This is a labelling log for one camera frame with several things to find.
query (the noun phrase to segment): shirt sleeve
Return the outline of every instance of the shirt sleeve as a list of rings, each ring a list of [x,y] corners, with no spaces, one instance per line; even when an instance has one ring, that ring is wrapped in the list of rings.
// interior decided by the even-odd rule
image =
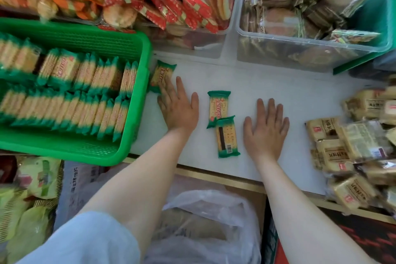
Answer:
[[[139,264],[136,238],[112,216],[86,212],[60,227],[17,264]]]

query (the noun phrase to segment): right hand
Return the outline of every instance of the right hand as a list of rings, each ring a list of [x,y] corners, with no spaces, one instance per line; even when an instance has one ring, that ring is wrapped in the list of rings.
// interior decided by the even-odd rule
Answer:
[[[250,117],[244,122],[245,148],[256,165],[279,159],[289,126],[289,118],[283,119],[283,105],[275,108],[275,100],[271,98],[266,112],[263,100],[257,101],[256,127],[253,128]]]
[[[190,102],[180,76],[176,77],[177,91],[168,76],[159,83],[159,87],[161,95],[158,96],[157,101],[168,130],[180,130],[188,139],[198,124],[198,94],[194,92]]]

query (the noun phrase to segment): white plastic bag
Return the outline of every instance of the white plastic bag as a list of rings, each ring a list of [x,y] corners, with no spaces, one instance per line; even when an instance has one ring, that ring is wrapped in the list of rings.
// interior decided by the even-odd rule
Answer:
[[[260,230],[251,204],[223,186],[213,190],[205,182],[197,190],[188,180],[177,177],[172,185],[144,264],[259,264]]]

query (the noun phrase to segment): clear plastic bin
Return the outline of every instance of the clear plastic bin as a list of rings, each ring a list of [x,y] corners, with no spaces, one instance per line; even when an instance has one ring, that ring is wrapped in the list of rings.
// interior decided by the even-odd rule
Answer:
[[[368,0],[349,19],[353,29],[381,33],[365,45],[301,39],[243,31],[240,20],[243,2],[237,9],[237,58],[239,61],[288,67],[301,70],[329,72],[344,63],[371,52],[384,52],[392,46],[392,0]],[[299,61],[290,58],[298,55]]]
[[[188,26],[172,25],[171,31],[160,29],[151,22],[136,22],[134,29],[144,32],[150,39],[154,51],[186,54],[204,58],[220,58],[227,33],[234,25],[238,1],[234,0],[234,8],[228,27],[214,34],[206,29],[192,30]]]

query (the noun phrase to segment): white counter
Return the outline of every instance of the white counter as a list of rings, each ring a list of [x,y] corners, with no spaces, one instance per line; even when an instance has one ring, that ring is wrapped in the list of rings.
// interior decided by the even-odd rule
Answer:
[[[254,164],[243,146],[243,121],[255,116],[258,98],[274,98],[283,103],[284,114],[290,118],[280,165],[295,184],[304,191],[325,194],[325,179],[315,171],[310,161],[310,144],[304,128],[306,120],[341,115],[339,102],[371,81],[331,74],[262,66],[236,61],[235,35],[227,38],[219,60],[193,58],[175,54],[156,54],[170,64],[177,64],[173,81],[180,76],[188,94],[196,91],[200,98],[200,120],[183,150],[179,163],[208,171],[219,172],[251,180],[260,180]],[[209,115],[208,91],[231,91],[229,116],[235,115],[238,150],[241,155],[218,159],[214,129],[206,129]],[[166,133],[166,125],[157,105],[156,94],[150,92],[137,141],[131,153],[141,155]]]

